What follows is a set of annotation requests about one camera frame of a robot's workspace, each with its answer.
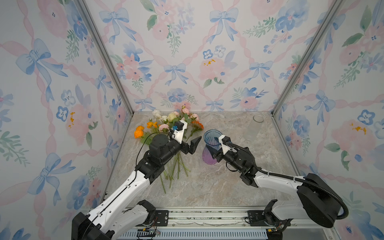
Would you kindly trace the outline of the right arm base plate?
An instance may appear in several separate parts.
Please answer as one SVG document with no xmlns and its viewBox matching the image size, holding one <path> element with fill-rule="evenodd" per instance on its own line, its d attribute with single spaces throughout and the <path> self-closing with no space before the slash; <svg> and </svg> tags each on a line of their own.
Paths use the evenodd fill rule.
<svg viewBox="0 0 384 240">
<path fill-rule="evenodd" d="M 283 228 L 285 225 L 290 226 L 292 221 L 292 219 L 279 220 L 272 212 L 261 210 L 250 210 L 247 214 L 244 220 L 251 227 Z"/>
</svg>

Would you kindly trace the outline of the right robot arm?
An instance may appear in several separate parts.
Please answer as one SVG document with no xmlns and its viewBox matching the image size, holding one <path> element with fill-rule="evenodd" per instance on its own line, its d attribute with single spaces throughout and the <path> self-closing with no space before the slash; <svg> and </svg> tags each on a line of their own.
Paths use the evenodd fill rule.
<svg viewBox="0 0 384 240">
<path fill-rule="evenodd" d="M 289 176 L 264 170 L 256 165 L 255 157 L 248 148 L 233 143 L 219 150 L 207 147 L 212 158 L 225 161 L 231 172 L 240 173 L 247 186 L 266 188 L 293 197 L 292 201 L 271 200 L 262 212 L 249 213 L 246 222 L 251 226 L 274 227 L 282 232 L 292 220 L 311 220 L 324 228 L 332 228 L 337 220 L 349 216 L 349 209 L 342 198 L 318 175 Z"/>
</svg>

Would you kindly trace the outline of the blue purple glass vase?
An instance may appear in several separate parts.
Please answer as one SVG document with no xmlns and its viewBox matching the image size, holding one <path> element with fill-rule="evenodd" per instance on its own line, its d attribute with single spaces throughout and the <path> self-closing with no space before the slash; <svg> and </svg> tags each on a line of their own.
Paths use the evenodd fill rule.
<svg viewBox="0 0 384 240">
<path fill-rule="evenodd" d="M 221 148 L 221 144 L 219 143 L 219 137 L 222 133 L 218 130 L 208 130 L 204 134 L 204 142 L 205 148 L 202 153 L 203 162 L 207 165 L 215 165 L 217 160 L 213 158 L 211 150 L 218 151 Z"/>
</svg>

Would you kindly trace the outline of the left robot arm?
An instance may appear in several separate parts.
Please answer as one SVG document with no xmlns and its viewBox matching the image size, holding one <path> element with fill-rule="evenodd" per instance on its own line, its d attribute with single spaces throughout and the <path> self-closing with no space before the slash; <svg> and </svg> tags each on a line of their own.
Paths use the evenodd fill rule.
<svg viewBox="0 0 384 240">
<path fill-rule="evenodd" d="M 74 217 L 71 239 L 116 240 L 133 227 L 151 224 L 156 212 L 151 203 L 142 200 L 130 210 L 126 207 L 163 173 L 175 155 L 194 154 L 201 139 L 197 137 L 185 143 L 182 139 L 169 139 L 164 134 L 154 136 L 149 150 L 127 180 L 88 214 L 79 213 Z"/>
</svg>

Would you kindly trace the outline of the dark orange gerbera stem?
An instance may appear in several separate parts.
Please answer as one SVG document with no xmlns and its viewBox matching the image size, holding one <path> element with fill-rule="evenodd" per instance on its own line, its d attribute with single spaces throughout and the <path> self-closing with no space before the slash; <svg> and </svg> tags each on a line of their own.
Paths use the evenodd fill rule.
<svg viewBox="0 0 384 240">
<path fill-rule="evenodd" d="M 204 130 L 204 126 L 198 121 L 193 121 L 191 119 L 187 120 L 188 127 L 184 131 L 183 142 L 190 144 L 191 140 L 195 139 L 194 135 Z M 180 174 L 184 172 L 186 176 L 189 176 L 191 170 L 188 167 L 188 164 L 183 159 L 184 153 L 179 152 L 175 155 L 174 160 L 172 162 L 172 168 L 170 171 L 172 179 L 179 179 Z"/>
</svg>

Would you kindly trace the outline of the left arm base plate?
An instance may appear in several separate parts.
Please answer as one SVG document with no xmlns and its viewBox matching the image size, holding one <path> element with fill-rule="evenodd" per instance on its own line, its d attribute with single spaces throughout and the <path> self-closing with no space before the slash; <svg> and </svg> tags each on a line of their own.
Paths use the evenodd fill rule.
<svg viewBox="0 0 384 240">
<path fill-rule="evenodd" d="M 146 220 L 141 224 L 145 227 L 167 227 L 169 222 L 169 213 L 168 210 L 155 210 L 151 211 Z"/>
</svg>

